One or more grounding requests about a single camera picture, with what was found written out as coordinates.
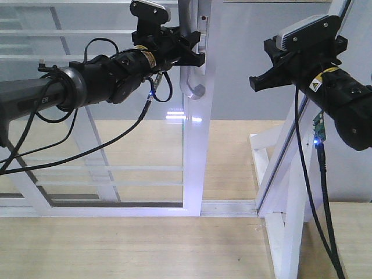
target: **wooden floor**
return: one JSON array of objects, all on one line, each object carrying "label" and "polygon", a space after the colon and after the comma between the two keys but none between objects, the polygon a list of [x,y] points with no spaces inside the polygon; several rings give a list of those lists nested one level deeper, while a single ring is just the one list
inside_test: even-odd
[{"label": "wooden floor", "polygon": [[339,254],[349,279],[372,277],[372,203],[331,203]]},{"label": "wooden floor", "polygon": [[203,199],[255,199],[257,181],[249,135],[283,124],[272,120],[213,120]]},{"label": "wooden floor", "polygon": [[274,278],[254,218],[0,219],[1,278]]}]

